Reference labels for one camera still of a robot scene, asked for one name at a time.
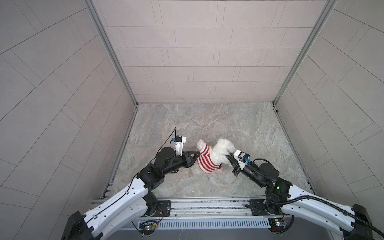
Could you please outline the red white striped shirt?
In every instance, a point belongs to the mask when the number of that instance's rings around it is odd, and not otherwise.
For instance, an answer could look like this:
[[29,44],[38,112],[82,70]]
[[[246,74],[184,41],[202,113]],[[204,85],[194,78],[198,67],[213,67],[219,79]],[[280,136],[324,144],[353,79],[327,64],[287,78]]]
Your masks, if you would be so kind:
[[200,169],[207,174],[211,174],[216,170],[220,170],[222,168],[222,164],[216,165],[211,160],[210,156],[210,147],[204,144],[204,146],[199,147],[200,155],[197,159],[198,165]]

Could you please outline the white plush teddy bear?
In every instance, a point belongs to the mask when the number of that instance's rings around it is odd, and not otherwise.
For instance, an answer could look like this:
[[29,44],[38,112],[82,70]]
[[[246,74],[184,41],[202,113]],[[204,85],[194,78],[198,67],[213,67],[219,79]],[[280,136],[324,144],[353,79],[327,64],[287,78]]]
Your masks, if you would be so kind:
[[[198,140],[197,142],[197,150],[199,152],[199,147],[204,146],[207,143],[205,143],[203,140]],[[194,178],[197,178],[198,181],[208,181],[209,183],[216,185],[216,186],[224,186],[226,180],[232,180],[233,177],[231,176],[230,170],[232,170],[232,166],[228,159],[226,158],[226,155],[230,155],[235,153],[236,147],[235,145],[228,139],[218,139],[217,143],[212,147],[210,147],[210,156],[211,160],[214,162],[214,164],[219,165],[222,164],[222,168],[220,170],[216,170],[212,172],[211,174],[204,173],[199,165],[198,162],[192,166],[192,173],[191,176]]]

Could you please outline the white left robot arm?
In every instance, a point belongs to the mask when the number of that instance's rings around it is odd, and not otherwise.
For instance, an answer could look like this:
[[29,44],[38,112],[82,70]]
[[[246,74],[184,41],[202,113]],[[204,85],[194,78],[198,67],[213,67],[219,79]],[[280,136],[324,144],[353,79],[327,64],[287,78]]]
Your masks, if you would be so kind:
[[129,185],[103,204],[82,214],[72,214],[62,234],[63,240],[105,240],[131,220],[156,213],[158,199],[153,190],[165,180],[165,175],[195,164],[200,152],[183,152],[176,155],[166,147],[148,163]]

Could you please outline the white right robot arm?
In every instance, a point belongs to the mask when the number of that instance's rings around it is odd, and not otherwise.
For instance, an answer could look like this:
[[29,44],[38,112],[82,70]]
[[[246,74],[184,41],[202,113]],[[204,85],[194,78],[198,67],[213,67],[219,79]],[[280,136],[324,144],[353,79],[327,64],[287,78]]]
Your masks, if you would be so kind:
[[265,159],[258,166],[241,151],[226,157],[235,176],[243,174],[266,189],[263,202],[251,200],[246,206],[253,213],[302,218],[333,231],[345,240],[371,240],[373,233],[378,231],[372,225],[367,210],[358,204],[350,207],[311,194],[280,178],[280,172]]

